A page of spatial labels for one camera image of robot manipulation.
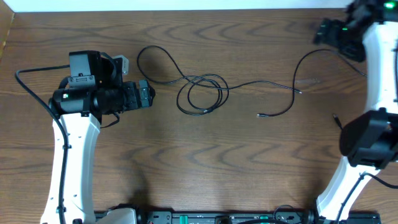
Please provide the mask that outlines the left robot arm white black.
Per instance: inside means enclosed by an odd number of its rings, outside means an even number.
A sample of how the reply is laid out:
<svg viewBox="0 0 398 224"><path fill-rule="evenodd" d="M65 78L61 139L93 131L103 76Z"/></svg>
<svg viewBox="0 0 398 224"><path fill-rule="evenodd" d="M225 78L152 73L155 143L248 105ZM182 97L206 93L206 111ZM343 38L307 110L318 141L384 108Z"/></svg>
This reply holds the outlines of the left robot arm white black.
<svg viewBox="0 0 398 224"><path fill-rule="evenodd" d="M104 52L71 52L70 76L49 100L55 151L50 192L41 223L95 223L93 166L102 117L149 108L155 90L147 80L125 82L129 60Z"/></svg>

